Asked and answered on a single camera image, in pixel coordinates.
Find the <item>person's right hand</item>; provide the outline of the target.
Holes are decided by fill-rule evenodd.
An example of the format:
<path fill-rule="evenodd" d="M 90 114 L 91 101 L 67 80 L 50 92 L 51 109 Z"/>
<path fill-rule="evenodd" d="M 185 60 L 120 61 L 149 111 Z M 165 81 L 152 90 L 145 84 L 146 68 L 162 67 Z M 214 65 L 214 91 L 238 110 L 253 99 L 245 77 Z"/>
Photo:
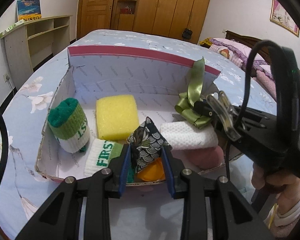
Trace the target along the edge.
<path fill-rule="evenodd" d="M 278 212 L 284 215 L 290 211 L 300 200 L 300 178 L 289 171 L 280 171 L 275 174 L 264 176 L 264 169 L 253 164 L 253 176 L 251 183 L 255 189 L 260 190 L 266 183 L 274 187 L 285 185 L 285 189 L 277 197 Z"/>

